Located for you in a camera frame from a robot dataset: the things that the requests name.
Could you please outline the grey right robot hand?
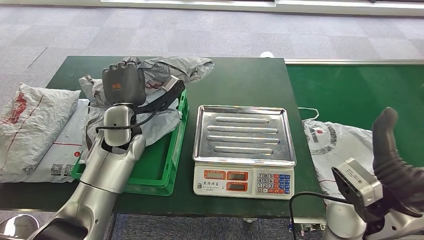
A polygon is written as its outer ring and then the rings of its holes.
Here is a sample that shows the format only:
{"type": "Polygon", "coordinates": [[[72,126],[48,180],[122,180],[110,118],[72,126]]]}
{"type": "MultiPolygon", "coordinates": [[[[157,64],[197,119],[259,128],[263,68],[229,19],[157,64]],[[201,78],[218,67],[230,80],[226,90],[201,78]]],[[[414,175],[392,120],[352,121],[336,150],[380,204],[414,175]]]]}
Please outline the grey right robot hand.
{"type": "Polygon", "coordinates": [[[372,125],[373,171],[377,179],[403,206],[424,211],[424,168],[400,156],[394,136],[398,113],[386,107],[372,125]]]}

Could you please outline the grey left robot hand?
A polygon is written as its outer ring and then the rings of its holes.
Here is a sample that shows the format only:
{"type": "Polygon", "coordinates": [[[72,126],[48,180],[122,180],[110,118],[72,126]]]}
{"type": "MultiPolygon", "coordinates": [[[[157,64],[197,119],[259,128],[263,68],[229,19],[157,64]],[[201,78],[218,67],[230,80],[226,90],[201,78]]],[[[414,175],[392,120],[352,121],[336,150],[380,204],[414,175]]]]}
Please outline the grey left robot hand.
{"type": "Polygon", "coordinates": [[[104,96],[109,104],[141,106],[145,103],[147,94],[145,77],[139,68],[141,63],[135,56],[125,57],[102,70],[104,96]]]}

